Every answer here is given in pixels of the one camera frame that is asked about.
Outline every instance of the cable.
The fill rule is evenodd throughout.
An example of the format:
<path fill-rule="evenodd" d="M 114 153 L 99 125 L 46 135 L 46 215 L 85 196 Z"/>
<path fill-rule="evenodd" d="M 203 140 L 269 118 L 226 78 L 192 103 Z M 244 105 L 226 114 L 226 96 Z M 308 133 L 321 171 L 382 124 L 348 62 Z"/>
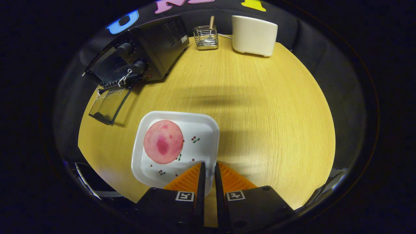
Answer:
<path fill-rule="evenodd" d="M 226 35 L 224 35 L 224 34 L 219 34 L 219 33 L 217 33 L 217 34 L 218 34 L 218 36 L 221 36 L 221 37 L 226 37 L 226 38 L 230 38 L 230 39 L 232 39 L 232 37 L 226 36 Z"/>
<path fill-rule="evenodd" d="M 92 168 L 90 165 L 87 165 L 87 164 L 85 164 L 85 163 L 82 163 L 82 162 L 76 162 L 77 164 L 83 164 L 83 165 L 85 165 L 85 166 L 87 166 L 87 167 L 90 167 L 90 168 Z"/>

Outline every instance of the metal hook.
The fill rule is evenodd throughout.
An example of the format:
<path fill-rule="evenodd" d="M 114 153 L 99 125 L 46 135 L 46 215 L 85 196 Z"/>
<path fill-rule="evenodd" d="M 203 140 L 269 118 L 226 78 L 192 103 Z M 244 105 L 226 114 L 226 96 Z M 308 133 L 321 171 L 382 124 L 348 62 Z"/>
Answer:
<path fill-rule="evenodd" d="M 125 76 L 123 76 L 120 80 L 119 80 L 119 82 L 117 83 L 118 85 L 119 85 L 119 87 L 121 87 L 120 86 L 120 82 L 121 81 L 125 81 L 126 80 L 126 78 L 133 72 L 130 68 L 127 70 L 127 75 L 125 75 Z"/>

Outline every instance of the wire basket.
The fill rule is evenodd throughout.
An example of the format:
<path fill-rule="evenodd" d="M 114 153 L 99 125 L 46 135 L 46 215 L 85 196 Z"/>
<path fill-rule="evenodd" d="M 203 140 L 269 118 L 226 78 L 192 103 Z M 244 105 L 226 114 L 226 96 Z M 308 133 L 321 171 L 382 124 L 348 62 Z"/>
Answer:
<path fill-rule="evenodd" d="M 198 50 L 218 49 L 217 27 L 209 25 L 198 26 L 193 29 L 196 48 Z"/>

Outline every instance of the pink round paper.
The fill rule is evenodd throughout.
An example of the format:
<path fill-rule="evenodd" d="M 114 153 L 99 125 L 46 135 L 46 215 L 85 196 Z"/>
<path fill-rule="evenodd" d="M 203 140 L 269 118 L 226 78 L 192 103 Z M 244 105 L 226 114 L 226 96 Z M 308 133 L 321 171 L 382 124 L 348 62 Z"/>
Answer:
<path fill-rule="evenodd" d="M 182 147 L 182 131 L 178 125 L 169 120 L 154 123 L 144 136 L 146 154 L 159 164 L 167 164 L 175 160 Z"/>

